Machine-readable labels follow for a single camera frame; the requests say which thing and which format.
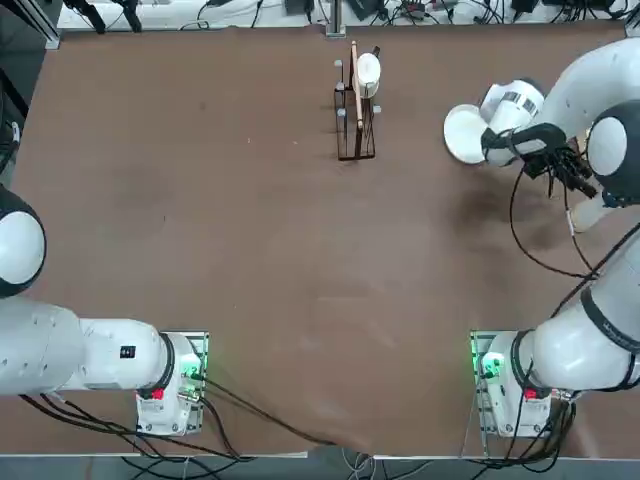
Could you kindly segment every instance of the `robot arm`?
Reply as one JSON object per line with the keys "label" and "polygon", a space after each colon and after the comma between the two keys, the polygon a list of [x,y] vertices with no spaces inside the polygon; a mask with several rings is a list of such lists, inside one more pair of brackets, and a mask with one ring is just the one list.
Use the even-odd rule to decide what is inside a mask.
{"label": "robot arm", "polygon": [[0,395],[135,390],[139,429],[198,432],[204,385],[190,375],[205,375],[206,335],[160,333],[129,319],[81,319],[16,297],[42,271],[46,245],[34,210],[0,186]]}
{"label": "robot arm", "polygon": [[480,108],[460,105],[449,113],[445,141],[465,163],[504,166],[521,157],[532,164],[532,158],[564,147],[591,128],[588,174],[594,174],[601,190],[573,174],[582,163],[578,160],[563,174],[560,169],[555,172],[565,184],[565,177],[572,176],[570,180],[583,185],[578,188],[590,197],[571,215],[575,230],[583,232],[612,209],[640,203],[640,184],[633,181],[640,175],[640,161],[632,155],[640,148],[639,100],[640,38],[628,38],[577,59],[546,99],[528,79],[493,85]]}
{"label": "robot arm", "polygon": [[[460,118],[452,111],[445,135],[465,123],[472,146],[467,143],[464,155],[456,155],[463,150],[449,139],[450,151],[466,163],[481,159],[497,166],[553,152],[591,128],[588,162],[602,189],[572,211],[579,231],[615,207],[640,203],[640,38],[582,56],[544,100],[532,83],[518,80],[492,87],[475,119]],[[519,434],[533,436],[549,416],[552,389],[612,391],[634,385],[640,378],[639,286],[636,235],[556,316],[535,330],[495,337],[482,365],[500,435],[513,435],[525,393]]]}

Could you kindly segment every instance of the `wooden stick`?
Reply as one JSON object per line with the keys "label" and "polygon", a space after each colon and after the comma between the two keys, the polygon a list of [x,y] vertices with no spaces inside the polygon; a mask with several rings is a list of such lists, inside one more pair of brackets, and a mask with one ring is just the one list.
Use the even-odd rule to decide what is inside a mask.
{"label": "wooden stick", "polygon": [[356,118],[358,120],[358,129],[362,130],[362,97],[360,96],[360,82],[358,80],[358,50],[356,49],[355,40],[351,42],[351,62],[353,64],[353,93],[356,96]]}

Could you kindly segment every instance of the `black cable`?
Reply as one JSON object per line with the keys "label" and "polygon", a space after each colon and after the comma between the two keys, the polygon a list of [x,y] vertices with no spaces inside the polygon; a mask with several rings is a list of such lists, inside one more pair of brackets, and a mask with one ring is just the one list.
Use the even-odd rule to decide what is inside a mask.
{"label": "black cable", "polygon": [[151,469],[157,465],[160,465],[162,462],[163,462],[162,459],[156,460],[155,462],[149,464],[145,468],[141,468],[138,473],[136,473],[133,477],[131,477],[131,480],[138,480],[138,478],[142,477],[146,473],[149,473],[151,475],[156,475],[154,472],[151,471]]}
{"label": "black cable", "polygon": [[289,425],[288,423],[280,420],[278,417],[275,417],[267,412],[265,412],[264,410],[256,407],[255,405],[253,405],[252,403],[248,402],[247,400],[243,399],[242,397],[236,395],[235,393],[233,393],[231,390],[223,387],[222,385],[214,382],[213,380],[209,380],[208,378],[205,378],[199,374],[192,374],[191,378],[194,380],[200,380],[200,381],[204,381],[207,384],[217,388],[218,390],[220,390],[221,392],[226,393],[228,396],[230,396],[231,398],[233,398],[234,400],[240,402],[242,405],[250,408],[251,410],[253,410],[254,412],[256,412],[257,414],[259,414],[262,418],[270,420],[271,422],[281,426],[282,428],[284,428],[285,430],[293,433],[294,435],[297,435],[305,440],[308,440],[310,442],[313,443],[317,443],[319,445],[335,445],[334,442],[330,442],[327,440],[323,440],[321,438],[317,438],[314,437],[313,435],[310,435],[308,433],[305,433],[301,430],[298,430],[297,428]]}
{"label": "black cable", "polygon": [[382,5],[382,8],[378,8],[378,11],[376,12],[376,16],[373,17],[373,20],[371,20],[371,23],[369,24],[369,26],[371,27],[374,23],[376,23],[376,20],[381,19],[381,20],[389,20],[389,10],[387,10],[387,5],[389,4],[390,0],[386,0],[384,2],[384,4]]}
{"label": "black cable", "polygon": [[582,14],[582,21],[587,19],[587,0],[582,0],[582,4],[578,7],[578,17]]}
{"label": "black cable", "polygon": [[87,19],[86,19],[86,18],[84,18],[84,15],[83,15],[82,13],[80,13],[80,12],[78,11],[78,9],[76,9],[76,8],[71,8],[71,11],[72,11],[73,13],[75,13],[76,15],[78,15],[78,16],[82,19],[82,21],[83,21],[84,23],[86,23],[86,24],[87,24],[87,26],[88,26],[89,28],[91,28],[91,29],[95,30],[95,27],[94,27],[93,25],[91,25],[91,24],[87,21]]}
{"label": "black cable", "polygon": [[[569,210],[569,195],[567,193],[567,177],[566,177],[566,172],[564,173],[564,182],[562,183],[564,188],[564,211],[565,214],[567,215],[567,221],[571,222],[571,216],[570,216],[570,210]],[[589,263],[589,260],[587,260],[587,257],[584,255],[584,253],[582,252],[582,249],[580,248],[580,245],[578,245],[578,239],[576,238],[576,234],[573,230],[573,226],[570,225],[569,226],[571,228],[571,241],[573,242],[573,246],[576,249],[576,252],[578,253],[578,256],[580,257],[580,260],[582,260],[582,263],[584,263],[585,267],[587,267],[587,269],[589,271],[593,270],[593,267],[591,266],[591,264]]]}
{"label": "black cable", "polygon": [[240,458],[240,454],[238,453],[238,451],[231,445],[231,441],[229,440],[227,432],[224,429],[222,418],[220,418],[220,415],[218,414],[216,408],[213,406],[213,403],[211,403],[204,397],[200,399],[200,402],[209,410],[209,412],[211,412],[211,415],[213,415],[216,426],[218,427],[218,432],[220,433],[220,438],[222,439],[222,443],[227,449],[227,452],[229,452],[229,454],[233,457]]}
{"label": "black cable", "polygon": [[627,231],[627,233],[625,233],[622,238],[620,240],[618,240],[616,242],[616,244],[611,247],[611,249],[607,252],[607,254],[602,258],[602,260],[600,260],[591,270],[590,273],[588,273],[581,281],[580,283],[578,283],[575,287],[573,287],[571,289],[571,291],[565,295],[565,297],[560,301],[560,303],[558,304],[558,306],[555,308],[555,310],[553,311],[553,313],[551,314],[550,318],[555,317],[560,310],[562,310],[562,307],[564,307],[567,302],[569,300],[571,300],[574,295],[576,293],[578,293],[582,287],[584,287],[590,280],[595,278],[595,275],[597,274],[597,272],[600,271],[600,269],[611,259],[611,257],[618,251],[620,250],[623,245],[625,243],[627,243],[627,241],[633,236],[635,235],[638,230],[640,230],[640,223],[637,223],[636,225],[634,225],[629,231]]}
{"label": "black cable", "polygon": [[[218,477],[216,474],[220,473],[228,468],[231,468],[232,466],[236,465],[237,463],[242,462],[246,462],[246,461],[251,461],[253,460],[253,458],[236,458],[234,459],[231,463],[229,463],[228,465],[225,465],[224,467],[221,467],[220,469],[217,470],[211,470],[209,467],[207,467],[206,465],[204,465],[202,462],[196,460],[196,459],[189,459],[189,461],[195,465],[197,465],[198,467],[200,467],[202,470],[204,470],[206,473],[202,474],[202,475],[193,475],[193,476],[187,476],[187,477],[174,477],[174,476],[166,476],[166,475],[161,475],[161,474],[157,474],[155,472],[152,472],[151,469],[162,463],[162,462],[172,462],[172,463],[182,463],[184,460],[180,459],[180,458],[171,458],[171,457],[167,457],[163,454],[161,454],[155,447],[153,447],[153,445],[146,439],[144,438],[144,436],[141,436],[138,434],[138,432],[135,433],[135,436],[137,438],[139,438],[140,440],[142,440],[146,445],[149,446],[149,448],[155,453],[155,456],[151,456],[149,453],[145,452],[143,449],[141,449],[138,445],[135,444],[135,442],[132,442],[130,439],[126,438],[125,435],[129,434],[127,433],[128,429],[118,423],[115,422],[107,422],[104,420],[100,420],[97,417],[91,415],[90,413],[86,412],[85,410],[83,410],[82,408],[80,408],[78,405],[74,404],[73,402],[70,401],[65,401],[65,403],[67,405],[69,405],[70,407],[76,409],[78,412],[80,412],[80,415],[75,414],[73,412],[69,412],[68,410],[65,410],[61,407],[59,407],[58,405],[56,405],[54,402],[52,402],[46,395],[41,395],[41,398],[54,410],[62,413],[65,416],[71,417],[71,418],[78,418],[78,419],[83,419],[86,421],[91,421],[93,423],[97,423],[99,425],[103,425],[105,426],[105,428],[107,428],[110,432],[112,432],[113,434],[117,435],[118,437],[122,438],[125,442],[127,442],[129,445],[131,445],[134,449],[138,450],[143,456],[146,456],[152,460],[156,460],[154,463],[152,463],[151,465],[147,466],[147,467],[140,467],[138,465],[135,465],[131,462],[129,462],[125,457],[121,457],[122,460],[127,463],[128,465],[140,470],[140,472],[133,478],[139,478],[140,476],[144,475],[145,473],[149,473],[155,477],[158,478],[165,478],[165,479],[169,479],[169,480],[196,480],[199,478],[205,478],[205,477],[212,477],[214,479],[220,480],[220,477]],[[74,424],[74,422],[71,421],[65,421],[62,420],[64,423],[71,423]]]}
{"label": "black cable", "polygon": [[565,9],[566,8],[567,8],[567,0],[562,0],[562,6],[560,7],[560,11],[558,12],[558,14],[555,17],[553,17],[553,20],[551,20],[549,23],[556,23],[556,20],[558,20],[558,18],[560,18],[560,15],[565,13]]}
{"label": "black cable", "polygon": [[[553,419],[551,417],[547,419],[547,422],[545,423],[544,427],[541,429],[540,432],[538,432],[538,435],[536,435],[536,437],[532,440],[532,442],[527,447],[527,449],[524,452],[522,452],[522,454],[520,454],[520,456],[517,459],[482,460],[482,461],[469,460],[469,462],[471,463],[485,465],[486,468],[482,472],[479,472],[478,476],[484,473],[487,469],[500,470],[502,468],[512,467],[516,465],[520,465],[532,472],[542,473],[542,471],[530,468],[528,467],[528,465],[531,465],[533,463],[539,463],[548,458],[551,458],[552,462],[549,466],[545,467],[543,471],[549,471],[551,468],[553,468],[559,456],[559,452],[562,448],[564,440],[569,430],[573,426],[573,421],[575,420],[576,408],[575,408],[575,404],[573,403],[573,400],[575,400],[577,393],[579,392],[574,392],[571,402],[566,402],[560,407],[560,410],[556,412],[556,415],[553,417]],[[569,420],[565,421],[567,409],[570,409],[571,412],[569,415]],[[549,433],[549,436],[547,436],[547,438],[545,439],[542,449],[535,452],[532,455],[525,456],[529,452],[529,450],[531,450],[533,445],[540,439],[542,434],[549,429],[549,427],[551,427],[552,430]],[[553,429],[555,429],[556,427],[558,427],[558,432],[557,432],[557,435],[555,436],[556,440],[555,440],[555,443],[551,445],[551,440],[554,437]]]}
{"label": "black cable", "polygon": [[480,478],[484,474],[484,472],[486,472],[487,470],[489,470],[489,467],[484,467],[482,470],[476,473],[473,477],[471,477],[470,480],[478,480],[478,478]]}
{"label": "black cable", "polygon": [[526,168],[526,163],[523,163],[522,168],[520,169],[520,172],[518,173],[518,176],[516,177],[516,181],[513,184],[513,190],[511,191],[511,198],[509,200],[509,227],[511,228],[511,235],[513,236],[513,239],[516,241],[516,245],[518,245],[518,248],[520,249],[520,251],[522,253],[524,253],[530,260],[534,261],[535,263],[537,263],[538,265],[540,265],[541,267],[551,271],[551,272],[555,272],[555,273],[559,273],[561,275],[566,275],[568,277],[573,277],[573,278],[590,278],[590,274],[587,275],[582,275],[580,273],[572,273],[572,272],[567,272],[566,270],[562,270],[556,267],[552,267],[551,265],[547,265],[546,263],[542,262],[541,260],[538,260],[536,257],[534,257],[531,253],[529,253],[529,251],[522,245],[522,242],[520,241],[520,238],[518,237],[518,234],[516,233],[516,229],[513,223],[513,205],[515,203],[515,198],[516,198],[516,193],[518,192],[518,186],[520,185],[520,180],[522,179],[522,175],[524,174]]}
{"label": "black cable", "polygon": [[393,13],[391,14],[391,18],[384,24],[384,26],[393,25],[394,20],[398,16],[398,12],[400,12],[400,7],[396,7],[393,9]]}
{"label": "black cable", "polygon": [[195,22],[185,23],[178,30],[186,30],[187,27],[190,27],[192,25],[196,25],[198,27],[198,30],[208,30],[211,27],[207,20],[196,20]]}
{"label": "black cable", "polygon": [[109,24],[109,26],[108,26],[107,28],[105,28],[105,30],[104,30],[104,31],[105,31],[105,32],[108,32],[108,31],[109,31],[109,29],[110,29],[111,27],[113,27],[113,26],[116,24],[116,22],[122,18],[122,15],[124,15],[124,10],[123,10],[122,12],[120,12],[120,15],[118,15],[118,17],[117,17],[113,22],[111,22],[111,23]]}
{"label": "black cable", "polygon": [[436,17],[434,17],[433,15],[431,15],[429,12],[425,12],[425,16],[426,16],[426,17],[429,17],[431,20],[433,20],[433,23],[435,23],[436,25],[442,25],[442,24],[440,23],[440,21],[439,21]]}
{"label": "black cable", "polygon": [[597,15],[596,15],[596,13],[593,11],[593,8],[591,8],[589,5],[587,5],[587,9],[589,10],[589,13],[591,14],[591,16],[597,20],[597,19],[598,19],[598,16],[597,16]]}
{"label": "black cable", "polygon": [[256,14],[253,17],[253,22],[251,22],[251,28],[255,28],[256,26],[256,22],[258,21],[258,14],[260,13],[260,7],[262,7],[262,2],[264,0],[258,0],[258,3],[256,4]]}
{"label": "black cable", "polygon": [[[51,417],[55,420],[61,421],[63,423],[67,423],[69,425],[74,425],[76,427],[80,427],[80,428],[85,428],[87,430],[91,430],[94,432],[98,432],[98,433],[105,433],[107,435],[116,435],[116,436],[121,436],[121,435],[132,435],[138,438],[153,438],[156,440],[160,440],[166,443],[172,443],[174,445],[179,445],[181,447],[187,447],[187,448],[191,448],[193,450],[198,450],[200,452],[205,452],[205,453],[209,453],[212,455],[219,455],[221,457],[227,458],[229,460],[235,460],[235,458],[233,458],[230,455],[227,455],[225,453],[219,452],[217,450],[213,450],[211,448],[206,448],[206,447],[201,447],[199,445],[194,445],[188,442],[182,442],[180,440],[176,440],[174,438],[171,437],[166,437],[166,436],[162,436],[162,435],[154,435],[151,433],[146,433],[146,432],[137,432],[134,430],[129,430],[125,427],[122,427],[122,430],[117,432],[117,431],[113,431],[110,430],[108,428],[99,428],[96,427],[95,425],[91,425],[91,424],[87,424],[87,423],[83,423],[83,422],[79,422],[76,420],[71,420],[69,418],[66,418],[62,415],[59,415],[55,412],[50,411],[49,409],[47,409],[46,407],[44,407],[43,405],[40,405],[38,402],[36,402],[35,400],[33,400],[31,397],[27,396],[27,395],[20,395],[20,398],[22,400],[24,400],[26,403],[28,403],[29,405],[31,405],[33,408],[35,408],[36,410],[39,410],[40,412],[44,413],[45,415],[47,415],[48,417]],[[253,458],[243,458],[242,461],[250,461],[253,460]]]}
{"label": "black cable", "polygon": [[409,20],[411,20],[411,23],[413,23],[413,26],[414,27],[417,26],[416,20],[413,18],[413,15],[411,15],[411,12],[409,11],[409,8],[407,7],[407,3],[404,0],[402,0],[400,2],[400,6],[402,8],[404,8],[404,12],[405,12],[406,16],[409,17]]}
{"label": "black cable", "polygon": [[[182,475],[177,477],[175,475],[164,475],[161,473],[156,473],[156,472],[152,472],[150,471],[151,468],[153,468],[154,466],[158,465],[158,462],[154,462],[151,465],[148,465],[147,467],[142,467],[140,465],[136,465],[135,463],[131,462],[129,459],[127,459],[127,457],[120,457],[121,460],[126,463],[127,465],[129,465],[132,468],[135,468],[136,470],[138,470],[139,472],[144,473],[149,473],[150,475],[153,475],[156,478],[163,478],[166,480],[198,480],[200,478],[207,478],[207,477],[212,477],[216,478],[217,474],[224,472],[225,470],[233,467],[234,465],[237,465],[238,462],[237,460],[234,460],[233,462],[225,465],[224,467],[220,467],[217,468],[215,470],[212,470],[211,468],[207,467],[204,463],[196,460],[195,458],[189,458],[189,463],[193,463],[194,465],[197,465],[199,468],[201,468],[202,470],[205,471],[205,473],[201,473],[201,474],[197,474],[197,475],[187,475],[186,477],[183,477]],[[171,463],[184,463],[185,459],[184,458],[171,458],[168,461],[170,461]]]}
{"label": "black cable", "polygon": [[531,363],[529,363],[529,368],[527,369],[527,373],[524,376],[525,385],[522,385],[522,393],[520,394],[520,404],[518,405],[518,414],[516,416],[516,425],[513,429],[511,444],[509,445],[509,449],[507,450],[507,453],[504,455],[505,461],[509,460],[509,456],[511,455],[511,452],[513,451],[513,447],[516,444],[516,438],[518,437],[518,428],[520,428],[520,418],[522,416],[522,406],[524,405],[524,389],[526,384],[529,382],[529,377],[531,376],[532,370],[533,370],[533,360],[531,360]]}
{"label": "black cable", "polygon": [[[115,422],[107,422],[107,421],[104,421],[104,420],[100,420],[99,418],[91,415],[90,413],[86,412],[85,410],[80,408],[75,403],[70,402],[68,400],[65,400],[64,403],[66,405],[70,406],[71,408],[73,408],[74,410],[78,411],[79,414],[70,412],[70,411],[65,410],[64,408],[56,405],[53,401],[51,401],[51,399],[47,395],[42,394],[42,395],[40,395],[40,398],[42,398],[42,400],[44,400],[44,402],[47,405],[49,405],[49,407],[51,407],[53,410],[61,413],[62,415],[65,415],[67,417],[76,418],[76,419],[79,419],[79,420],[90,421],[90,422],[92,422],[94,424],[101,425],[101,426],[103,426],[103,427],[105,427],[107,429],[111,429],[112,431],[117,431],[117,430],[113,430],[113,429],[118,429],[118,430],[121,430],[121,431],[122,430],[126,430],[126,427],[124,427],[123,425],[120,425],[120,424],[115,423]],[[124,434],[118,435],[118,436],[123,441],[125,441],[126,443],[131,445],[134,450],[137,450],[138,452],[140,452],[144,456],[147,456],[149,458],[153,458],[153,457],[151,457],[151,455],[149,455],[149,453],[147,453],[145,450],[140,448],[135,442],[133,442],[132,440],[127,438]],[[141,438],[140,440],[142,440],[145,443],[145,445],[147,445],[149,447],[149,449],[156,455],[156,457],[164,458],[164,456],[146,438]]]}
{"label": "black cable", "polygon": [[577,20],[580,20],[580,12],[581,12],[581,10],[580,10],[580,8],[578,8],[578,7],[575,7],[575,8],[573,9],[573,15],[571,16],[571,21],[572,21],[572,22],[575,22],[575,21],[577,21]]}
{"label": "black cable", "polygon": [[422,470],[424,467],[426,467],[427,465],[433,463],[435,460],[427,460],[426,462],[421,463],[420,465],[418,465],[416,468],[409,470],[406,473],[401,473],[399,475],[396,475],[395,477],[391,477],[389,478],[389,480],[400,480],[403,478],[408,478],[411,475],[413,475],[414,473],[418,473],[420,470]]}
{"label": "black cable", "polygon": [[483,7],[485,9],[485,12],[484,12],[485,16],[488,15],[489,13],[491,13],[491,16],[486,18],[483,23],[487,23],[487,20],[489,20],[490,18],[495,18],[496,19],[496,23],[504,23],[502,20],[500,20],[500,15],[498,15],[498,12],[496,12],[496,10],[494,8],[492,8],[490,4],[482,3],[482,2],[479,2],[477,0],[468,0],[468,1]]}
{"label": "black cable", "polygon": [[444,11],[447,12],[447,18],[449,19],[449,23],[453,23],[451,21],[451,19],[453,18],[453,10],[449,10],[449,7],[447,7],[445,0],[440,0],[440,2],[442,3],[442,7],[444,8]]}

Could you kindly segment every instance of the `white mug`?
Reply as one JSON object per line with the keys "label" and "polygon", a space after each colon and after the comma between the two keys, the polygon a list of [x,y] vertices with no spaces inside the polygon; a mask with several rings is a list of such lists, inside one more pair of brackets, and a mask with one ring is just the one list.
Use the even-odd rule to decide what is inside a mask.
{"label": "white mug", "polygon": [[357,69],[360,96],[373,97],[380,86],[380,60],[373,53],[363,53],[358,58]]}

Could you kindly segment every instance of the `table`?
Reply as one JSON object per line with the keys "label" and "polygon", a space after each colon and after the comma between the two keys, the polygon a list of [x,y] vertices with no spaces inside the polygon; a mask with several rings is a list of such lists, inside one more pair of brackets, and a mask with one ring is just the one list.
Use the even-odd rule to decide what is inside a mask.
{"label": "table", "polygon": [[[70,35],[47,53],[15,191],[47,228],[29,296],[81,316],[211,332],[211,374],[359,451],[455,457],[472,404],[471,329],[531,327],[573,285],[526,259],[507,222],[516,169],[453,161],[442,121],[487,86],[550,87],[613,24]],[[381,47],[378,157],[335,158],[337,58]],[[579,269],[562,200],[526,181],[523,243]],[[633,220],[581,237],[596,259]],[[636,393],[580,401],[565,455],[638,458]],[[131,392],[73,395],[131,424]],[[311,447],[218,402],[243,452]],[[3,398],[5,453],[115,453]],[[465,455],[480,455],[477,415]],[[187,438],[219,446],[215,431]]]}
{"label": "table", "polygon": [[[207,24],[203,23],[202,26],[205,27],[208,25],[211,29],[229,26],[250,27],[255,16],[256,3],[257,0],[233,0],[222,7],[208,8],[203,11],[200,17],[207,21]],[[326,23],[322,9],[324,9],[326,16],[330,17],[331,2],[329,0],[315,0],[315,3],[315,9],[311,14],[312,23]],[[400,0],[385,0],[384,3],[390,13],[393,13],[393,10],[401,5]],[[504,23],[509,24],[514,22],[515,10],[510,7],[510,2],[491,0],[489,3],[499,16],[502,16],[504,3]],[[627,0],[626,4],[625,0],[614,0],[610,10],[612,12],[627,8],[630,10],[635,7],[637,3],[637,0]],[[108,30],[131,31],[128,22],[120,15],[122,13],[122,7],[111,3],[110,0],[96,0],[93,1],[92,4],[98,9],[105,24],[109,27]],[[136,13],[140,17],[144,30],[196,29],[198,27],[194,21],[203,4],[204,0],[140,0]],[[458,4],[465,4],[465,6],[462,9],[456,9],[457,13],[453,23],[457,25],[472,24],[474,16],[481,18],[485,14],[485,9],[482,7],[483,4],[478,5],[472,0],[458,0]],[[524,13],[515,20],[517,23],[550,23],[557,17],[559,11],[560,7],[558,5],[544,5],[542,2],[539,2],[532,13]],[[443,9],[431,13],[441,24],[449,23],[447,13]],[[593,14],[601,19],[610,19],[609,14],[604,11],[594,10]],[[592,13],[587,12],[586,17],[588,21],[592,20]],[[372,14],[364,20],[360,20],[348,2],[343,1],[342,22],[347,29],[355,26],[369,26],[374,19],[375,14]],[[564,21],[564,16],[555,18],[555,20],[555,23],[561,23]],[[383,25],[384,23],[385,22],[381,20],[375,21],[376,25]],[[419,26],[432,26],[435,22],[425,19],[422,22],[417,21],[416,23]],[[498,23],[498,20],[496,17],[491,16],[491,18],[488,19],[488,23]],[[398,15],[393,24],[403,26],[412,25],[412,22]],[[283,0],[264,0],[256,22],[256,28],[306,27],[308,25],[309,21],[304,14],[287,15]],[[65,31],[92,30],[92,27],[87,25],[81,17],[66,7],[63,7],[60,12],[58,28]]]}

